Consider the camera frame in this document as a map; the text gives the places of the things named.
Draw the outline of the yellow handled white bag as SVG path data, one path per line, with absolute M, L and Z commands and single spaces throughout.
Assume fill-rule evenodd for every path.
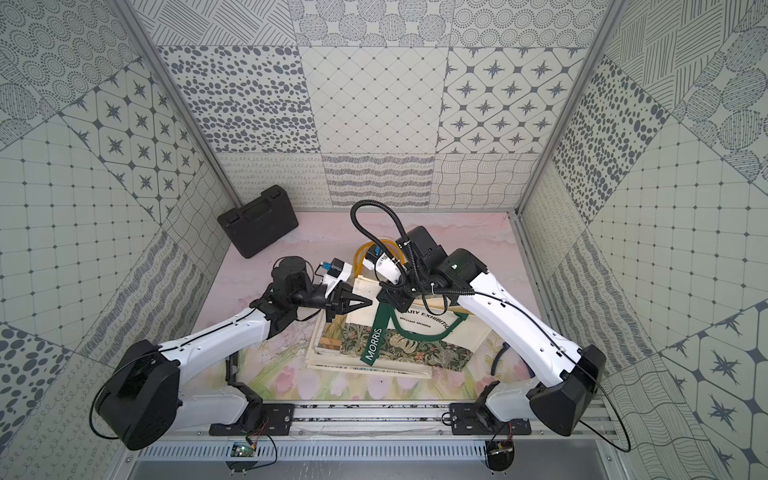
M 382 243 L 385 246 L 387 246 L 391 251 L 393 251 L 395 253 L 395 256 L 399 260 L 404 259 L 402 250 L 394 240 L 385 238 L 382 240 Z M 374 258 L 378 258 L 379 256 L 381 256 L 381 253 L 377 253 L 377 246 L 373 242 L 367 242 L 361 245 L 354 255 L 354 259 L 352 263 L 353 265 L 352 274 L 350 277 L 352 281 L 355 281 L 355 279 L 363 272 L 364 259 L 366 258 L 366 255 L 369 253 L 370 250 L 373 251 Z M 345 323 L 346 323 L 345 315 L 336 316 L 330 322 L 323 321 L 321 323 L 322 329 L 321 329 L 318 347 L 320 349 L 328 350 L 335 353 L 340 353 L 341 347 L 342 347 L 343 329 L 344 329 Z

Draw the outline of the starry night canvas tote bag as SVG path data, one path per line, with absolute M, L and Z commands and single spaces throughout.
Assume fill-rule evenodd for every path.
M 339 351 L 321 346 L 321 338 L 314 336 L 305 357 L 308 368 L 367 375 L 384 375 L 413 379 L 430 379 L 432 368 L 407 362 L 377 360 L 373 365 L 357 357 L 342 355 Z

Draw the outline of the green handled exhibition tote bag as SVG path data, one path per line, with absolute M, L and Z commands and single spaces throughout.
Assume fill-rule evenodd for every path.
M 406 312 L 376 299 L 380 285 L 358 277 L 353 292 L 372 301 L 348 314 L 341 328 L 341 353 L 368 367 L 401 364 L 463 370 L 484 343 L 490 328 L 465 311 L 413 303 Z

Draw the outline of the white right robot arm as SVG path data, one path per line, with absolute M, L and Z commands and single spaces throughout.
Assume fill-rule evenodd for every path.
M 381 253 L 364 265 L 381 281 L 379 300 L 405 311 L 428 296 L 446 297 L 482 320 L 526 363 L 526 381 L 487 386 L 475 402 L 489 431 L 532 414 L 561 436 L 573 433 L 599 391 L 606 357 L 581 347 L 538 319 L 502 286 L 489 267 L 466 249 L 445 253 L 427 230 L 416 227 L 397 241 L 405 259 Z

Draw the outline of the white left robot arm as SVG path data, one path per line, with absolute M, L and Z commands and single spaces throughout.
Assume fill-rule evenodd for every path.
M 160 344 L 134 343 L 95 394 L 88 418 L 103 420 L 111 430 L 106 439 L 131 451 L 198 426 L 213 436 L 265 432 L 264 400 L 238 380 L 237 354 L 282 333 L 302 309 L 334 319 L 372 304 L 349 284 L 350 264 L 335 259 L 323 267 L 315 283 L 303 258 L 283 257 L 264 293 L 232 317 Z

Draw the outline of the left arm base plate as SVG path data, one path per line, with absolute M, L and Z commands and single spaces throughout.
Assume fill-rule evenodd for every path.
M 251 403 L 236 420 L 212 424 L 208 434 L 214 437 L 256 436 L 259 433 L 288 436 L 294 411 L 295 405 L 291 403 Z

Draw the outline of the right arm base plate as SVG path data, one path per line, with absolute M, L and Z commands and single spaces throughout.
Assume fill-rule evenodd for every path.
M 496 420 L 485 411 L 478 412 L 474 403 L 451 403 L 441 421 L 451 428 L 452 434 L 467 435 L 530 435 L 532 428 L 528 419 L 512 419 L 506 423 Z

